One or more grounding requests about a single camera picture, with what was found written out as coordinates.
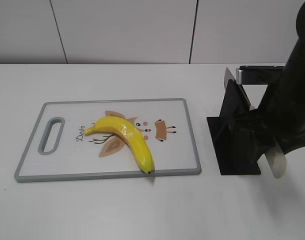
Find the banana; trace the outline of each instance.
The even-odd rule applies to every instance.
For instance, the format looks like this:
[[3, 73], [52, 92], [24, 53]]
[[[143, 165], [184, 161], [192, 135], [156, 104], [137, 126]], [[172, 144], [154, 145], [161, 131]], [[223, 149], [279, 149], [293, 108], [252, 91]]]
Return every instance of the banana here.
[[141, 132], [129, 121], [117, 116], [100, 118], [93, 127], [84, 131], [85, 135], [98, 132], [114, 133], [120, 136], [130, 147], [141, 170], [150, 174], [154, 169], [154, 160]]

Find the banana stem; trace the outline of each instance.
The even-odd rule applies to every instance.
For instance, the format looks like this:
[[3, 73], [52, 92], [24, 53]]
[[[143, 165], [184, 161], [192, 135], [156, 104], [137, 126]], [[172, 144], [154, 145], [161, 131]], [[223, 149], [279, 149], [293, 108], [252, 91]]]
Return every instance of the banana stem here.
[[91, 135], [95, 132], [95, 128], [92, 126], [84, 131], [85, 136]]

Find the cutting board handle hole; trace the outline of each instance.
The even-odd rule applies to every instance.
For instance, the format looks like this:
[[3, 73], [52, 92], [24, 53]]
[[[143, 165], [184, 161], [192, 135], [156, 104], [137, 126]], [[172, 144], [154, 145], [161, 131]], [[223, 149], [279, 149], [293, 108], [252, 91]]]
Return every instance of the cutting board handle hole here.
[[38, 146], [41, 155], [49, 155], [56, 151], [64, 125], [65, 120], [62, 117], [54, 117], [48, 121]]

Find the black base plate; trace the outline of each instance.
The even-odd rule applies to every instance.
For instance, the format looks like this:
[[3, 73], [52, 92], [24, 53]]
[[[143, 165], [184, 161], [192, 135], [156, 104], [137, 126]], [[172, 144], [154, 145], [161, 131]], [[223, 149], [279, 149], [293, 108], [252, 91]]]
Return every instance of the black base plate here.
[[240, 162], [230, 156], [231, 134], [222, 117], [207, 117], [221, 175], [260, 175], [257, 162]]

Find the white table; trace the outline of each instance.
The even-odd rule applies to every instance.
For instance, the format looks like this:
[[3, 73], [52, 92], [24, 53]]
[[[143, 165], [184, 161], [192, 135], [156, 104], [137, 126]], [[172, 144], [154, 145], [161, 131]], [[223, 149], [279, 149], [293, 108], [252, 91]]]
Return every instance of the white table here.
[[[220, 175], [206, 117], [239, 65], [0, 65], [0, 240], [305, 240], [305, 148], [279, 180], [265, 157], [260, 176]], [[43, 103], [152, 98], [187, 100], [200, 175], [15, 181]]]

